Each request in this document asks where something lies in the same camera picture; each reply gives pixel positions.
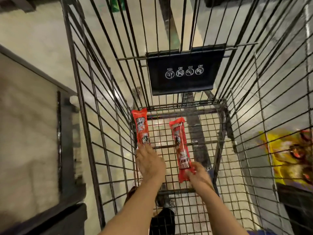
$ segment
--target person's left hand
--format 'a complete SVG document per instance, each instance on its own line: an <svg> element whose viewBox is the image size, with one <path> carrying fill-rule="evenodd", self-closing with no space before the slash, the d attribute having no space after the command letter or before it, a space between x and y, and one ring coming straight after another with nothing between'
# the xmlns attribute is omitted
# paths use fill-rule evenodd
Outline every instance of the person's left hand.
<svg viewBox="0 0 313 235"><path fill-rule="evenodd" d="M166 165L164 159L148 144L138 144L136 150L136 163L143 176L143 180L157 179L165 181Z"/></svg>

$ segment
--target red plastic packaging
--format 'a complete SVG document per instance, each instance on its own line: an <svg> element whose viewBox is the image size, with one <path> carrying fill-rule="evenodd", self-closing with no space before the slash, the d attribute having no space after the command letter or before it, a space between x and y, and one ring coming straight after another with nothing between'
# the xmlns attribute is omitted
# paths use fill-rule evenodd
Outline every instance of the red plastic packaging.
<svg viewBox="0 0 313 235"><path fill-rule="evenodd" d="M149 143L147 108L143 108L142 110L132 110L131 113L136 123L138 143Z"/></svg>
<svg viewBox="0 0 313 235"><path fill-rule="evenodd" d="M189 180L186 175L186 170L190 170L193 174L196 173L190 161L184 122L185 122L184 118L179 118L175 121L170 122L170 128L172 129L172 136L175 142L177 152L177 161L179 167L178 174L179 183Z"/></svg>

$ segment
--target hand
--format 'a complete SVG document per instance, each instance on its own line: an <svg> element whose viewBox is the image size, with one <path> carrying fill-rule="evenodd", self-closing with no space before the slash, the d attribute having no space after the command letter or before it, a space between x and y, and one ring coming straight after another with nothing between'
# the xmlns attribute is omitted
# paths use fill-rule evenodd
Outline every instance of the hand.
<svg viewBox="0 0 313 235"><path fill-rule="evenodd" d="M165 181L166 165L164 159L148 144L138 144L136 163L143 180L156 179L159 183Z"/></svg>
<svg viewBox="0 0 313 235"><path fill-rule="evenodd" d="M191 164L194 166L196 173L193 174L191 171L186 170L186 175L197 194L203 196L208 189L213 189L211 177L201 163L191 162Z"/></svg>

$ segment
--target green object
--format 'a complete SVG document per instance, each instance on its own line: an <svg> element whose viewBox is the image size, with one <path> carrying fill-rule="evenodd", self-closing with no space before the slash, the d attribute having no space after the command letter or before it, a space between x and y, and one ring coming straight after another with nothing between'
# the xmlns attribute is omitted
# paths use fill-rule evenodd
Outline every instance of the green object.
<svg viewBox="0 0 313 235"><path fill-rule="evenodd" d="M120 6L122 7L122 11L125 11L125 3L124 0L119 0ZM118 0L110 0L111 10L112 12L119 12Z"/></svg>

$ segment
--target white circular icon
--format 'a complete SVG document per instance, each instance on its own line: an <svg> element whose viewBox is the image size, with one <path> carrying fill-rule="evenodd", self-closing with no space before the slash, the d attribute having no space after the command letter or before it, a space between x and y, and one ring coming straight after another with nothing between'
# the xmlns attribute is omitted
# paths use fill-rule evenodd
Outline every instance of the white circular icon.
<svg viewBox="0 0 313 235"><path fill-rule="evenodd" d="M203 68L197 68L196 69L196 74L197 75L200 75L200 74L202 74L204 72L204 69Z"/></svg>
<svg viewBox="0 0 313 235"><path fill-rule="evenodd" d="M167 79L171 79L171 78L173 78L174 76L175 76L175 73L174 73L173 71L171 71L171 70L167 71L166 74L165 74L165 77L166 77Z"/></svg>
<svg viewBox="0 0 313 235"><path fill-rule="evenodd" d="M192 68L188 68L188 69L186 70L186 75L187 75L187 76L191 76L194 72L195 72L195 71L194 71Z"/></svg>
<svg viewBox="0 0 313 235"><path fill-rule="evenodd" d="M184 70L178 69L176 72L176 76L181 77L182 75L184 75L184 73L185 73Z"/></svg>

